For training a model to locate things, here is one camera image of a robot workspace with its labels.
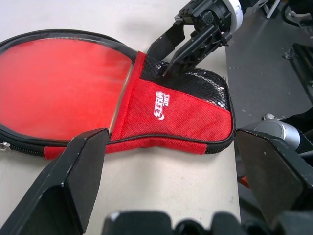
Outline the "red table tennis paddle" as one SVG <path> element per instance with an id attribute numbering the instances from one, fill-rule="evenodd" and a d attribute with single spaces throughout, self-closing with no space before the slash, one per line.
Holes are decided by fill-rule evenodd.
<path id="1" fill-rule="evenodd" d="M 130 56 L 75 39 L 22 43 L 0 54 L 0 125 L 24 137 L 69 141 L 112 129 Z"/>

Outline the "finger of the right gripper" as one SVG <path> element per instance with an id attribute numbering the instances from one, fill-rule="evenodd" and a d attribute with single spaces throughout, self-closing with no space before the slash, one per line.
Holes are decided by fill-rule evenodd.
<path id="1" fill-rule="evenodd" d="M 192 70 L 206 56 L 226 45 L 226 33 L 209 24 L 186 42 L 173 56 L 164 71 L 164 77 L 180 76 Z"/>
<path id="2" fill-rule="evenodd" d="M 147 55 L 157 60 L 166 58 L 185 39 L 184 23 L 174 23 L 149 47 Z"/>

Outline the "black and red paddle case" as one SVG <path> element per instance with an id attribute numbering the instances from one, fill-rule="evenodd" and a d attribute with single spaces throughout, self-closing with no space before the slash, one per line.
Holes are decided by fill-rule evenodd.
<path id="1" fill-rule="evenodd" d="M 194 68 L 164 77 L 168 64 L 135 51 L 106 35 L 69 29 L 29 32 L 0 42 L 6 49 L 44 39 L 75 39 L 102 44 L 130 56 L 133 67 L 123 88 L 107 153 L 166 147 L 195 154 L 215 154 L 233 141 L 235 117 L 226 81 L 214 72 Z M 25 154 L 52 160 L 69 141 L 24 137 L 0 125 L 0 143 Z"/>

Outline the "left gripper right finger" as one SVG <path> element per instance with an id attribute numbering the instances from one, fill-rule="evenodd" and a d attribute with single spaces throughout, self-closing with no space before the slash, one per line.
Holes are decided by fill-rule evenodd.
<path id="1" fill-rule="evenodd" d="M 235 141 L 268 224 L 286 211 L 313 211 L 313 150 L 299 154 L 279 137 L 246 129 L 236 130 Z"/>

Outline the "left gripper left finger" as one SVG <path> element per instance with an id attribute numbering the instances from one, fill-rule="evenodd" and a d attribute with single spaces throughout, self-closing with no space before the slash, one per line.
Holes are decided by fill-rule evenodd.
<path id="1" fill-rule="evenodd" d="M 73 138 L 49 163 L 0 228 L 0 235 L 82 235 L 97 197 L 107 129 Z"/>

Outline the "silver robot body part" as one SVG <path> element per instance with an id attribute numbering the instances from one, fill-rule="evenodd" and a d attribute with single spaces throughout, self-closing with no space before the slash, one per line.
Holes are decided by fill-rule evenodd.
<path id="1" fill-rule="evenodd" d="M 262 120 L 255 124 L 252 130 L 279 137 L 294 150 L 296 150 L 301 143 L 299 131 L 294 126 L 283 122 L 271 113 L 265 114 Z"/>

